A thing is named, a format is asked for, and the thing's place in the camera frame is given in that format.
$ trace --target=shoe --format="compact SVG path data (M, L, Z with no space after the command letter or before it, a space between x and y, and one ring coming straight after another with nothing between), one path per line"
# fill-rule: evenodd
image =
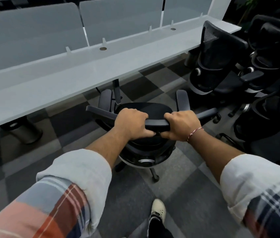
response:
M162 223L164 224L165 216L166 208L164 203L159 199L155 199L152 204L150 219L152 217L159 217Z

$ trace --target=red and white string bracelet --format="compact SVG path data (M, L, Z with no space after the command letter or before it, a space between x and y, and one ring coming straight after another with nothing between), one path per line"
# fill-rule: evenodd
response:
M199 130L199 129L203 129L203 128L200 127L200 128L195 129L195 130L188 136L187 142L189 141L189 138L193 135L193 133L194 133L195 131Z

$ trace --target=hand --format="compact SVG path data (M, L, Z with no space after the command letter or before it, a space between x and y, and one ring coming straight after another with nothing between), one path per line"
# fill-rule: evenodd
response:
M119 112L114 128L122 132L128 140L153 137L155 132L145 129L145 120L148 117L148 114L136 109L124 108Z
M187 141L188 136L197 128L201 127L196 114L191 111L165 113L164 118L170 123L171 131L162 132L161 136L166 139Z

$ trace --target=frosted glass partition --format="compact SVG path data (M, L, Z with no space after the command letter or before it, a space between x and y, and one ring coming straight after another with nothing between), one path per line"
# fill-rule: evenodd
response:
M80 3L89 45L160 26L163 0L89 0Z
M74 3L0 12L0 69L87 46Z
M212 0L165 0L163 26L207 15Z

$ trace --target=desk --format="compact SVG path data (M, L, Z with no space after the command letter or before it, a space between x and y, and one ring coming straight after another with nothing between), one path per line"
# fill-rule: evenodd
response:
M0 125L198 47L205 20L241 29L205 15L0 70Z

